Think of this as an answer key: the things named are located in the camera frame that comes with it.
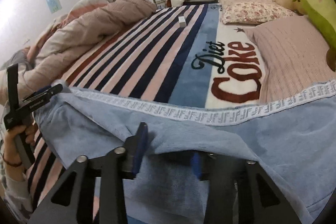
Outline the person's left hand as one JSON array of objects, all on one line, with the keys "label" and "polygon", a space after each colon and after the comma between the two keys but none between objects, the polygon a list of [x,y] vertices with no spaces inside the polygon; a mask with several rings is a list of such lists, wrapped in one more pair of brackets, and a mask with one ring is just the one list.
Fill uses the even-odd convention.
[{"label": "person's left hand", "polygon": [[37,133],[38,125],[33,124],[26,126],[15,127],[7,133],[3,139],[4,151],[3,159],[5,161],[5,174],[14,181],[22,182],[25,180],[25,167],[21,164],[21,157],[15,145],[15,137],[21,133],[25,133],[25,142],[29,145],[35,145],[35,134]]}]

